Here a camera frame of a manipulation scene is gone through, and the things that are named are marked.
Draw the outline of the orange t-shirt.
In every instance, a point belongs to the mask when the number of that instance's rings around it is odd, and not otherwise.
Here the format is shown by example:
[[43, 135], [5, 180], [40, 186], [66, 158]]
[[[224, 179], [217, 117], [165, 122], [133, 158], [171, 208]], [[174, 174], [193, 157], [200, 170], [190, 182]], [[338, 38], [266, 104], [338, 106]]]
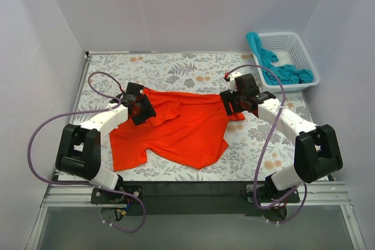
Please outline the orange t-shirt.
[[127, 121], [110, 133], [115, 171], [146, 163], [147, 150], [194, 169], [210, 166], [229, 146], [224, 139], [228, 123], [245, 118], [228, 116], [218, 94], [146, 93], [156, 116], [138, 126]]

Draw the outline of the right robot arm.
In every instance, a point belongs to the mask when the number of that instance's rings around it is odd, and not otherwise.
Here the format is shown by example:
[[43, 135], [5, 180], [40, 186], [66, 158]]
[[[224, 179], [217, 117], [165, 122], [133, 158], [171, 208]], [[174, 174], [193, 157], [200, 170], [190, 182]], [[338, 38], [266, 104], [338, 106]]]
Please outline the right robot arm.
[[335, 130], [330, 125], [318, 126], [291, 110], [268, 91], [260, 92], [252, 74], [238, 71], [226, 74], [230, 83], [220, 98], [228, 116], [247, 111], [274, 125], [294, 146], [294, 162], [267, 176], [259, 191], [271, 201], [280, 201], [290, 188], [312, 183], [343, 167]]

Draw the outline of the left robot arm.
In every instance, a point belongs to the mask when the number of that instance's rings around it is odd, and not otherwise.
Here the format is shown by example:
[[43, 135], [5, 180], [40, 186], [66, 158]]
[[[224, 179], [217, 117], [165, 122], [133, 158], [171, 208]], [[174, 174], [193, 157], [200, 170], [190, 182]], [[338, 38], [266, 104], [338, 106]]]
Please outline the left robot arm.
[[101, 141], [128, 120], [138, 126], [155, 116], [144, 86], [128, 83], [126, 90], [110, 101], [106, 111], [63, 128], [56, 169], [105, 188], [105, 197], [112, 203], [119, 203], [125, 190], [120, 185], [119, 175], [101, 164]]

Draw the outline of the floral table mat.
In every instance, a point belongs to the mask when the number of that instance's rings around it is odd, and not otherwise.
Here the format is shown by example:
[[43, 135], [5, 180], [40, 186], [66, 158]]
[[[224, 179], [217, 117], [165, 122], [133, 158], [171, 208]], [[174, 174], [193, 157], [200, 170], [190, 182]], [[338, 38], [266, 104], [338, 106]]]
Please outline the floral table mat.
[[[107, 95], [118, 92], [118, 84], [142, 84], [158, 91], [218, 94], [228, 89], [227, 71], [257, 75], [248, 53], [144, 53], [94, 54], [83, 74], [71, 123], [87, 119], [87, 110], [108, 104]], [[294, 161], [294, 147], [279, 131], [252, 114], [229, 123], [224, 136], [228, 148], [213, 165], [196, 170], [147, 153], [145, 164], [121, 172], [126, 181], [240, 181], [277, 172]]]

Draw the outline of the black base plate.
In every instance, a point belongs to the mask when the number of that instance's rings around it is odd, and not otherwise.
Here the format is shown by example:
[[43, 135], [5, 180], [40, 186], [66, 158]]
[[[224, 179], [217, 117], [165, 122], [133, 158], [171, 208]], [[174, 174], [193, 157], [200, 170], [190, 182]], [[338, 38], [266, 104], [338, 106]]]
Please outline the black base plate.
[[148, 215], [261, 215], [251, 181], [126, 181], [122, 188], [139, 197]]

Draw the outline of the aluminium frame rail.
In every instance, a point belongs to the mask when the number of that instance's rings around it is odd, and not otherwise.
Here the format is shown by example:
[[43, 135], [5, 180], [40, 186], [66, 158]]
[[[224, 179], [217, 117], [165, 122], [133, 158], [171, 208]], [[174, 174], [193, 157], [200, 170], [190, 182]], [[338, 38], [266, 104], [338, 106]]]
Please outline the aluminium frame rail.
[[[161, 182], [141, 181], [132, 182], [143, 188], [142, 201], [150, 199], [242, 199], [243, 190], [248, 184], [240, 182]], [[91, 204], [91, 199], [97, 197], [98, 190], [83, 186], [52, 186], [47, 189], [42, 201], [44, 206], [74, 206], [83, 207]], [[317, 205], [349, 205], [350, 197], [345, 184], [339, 181], [319, 181], [307, 185], [305, 204]]]

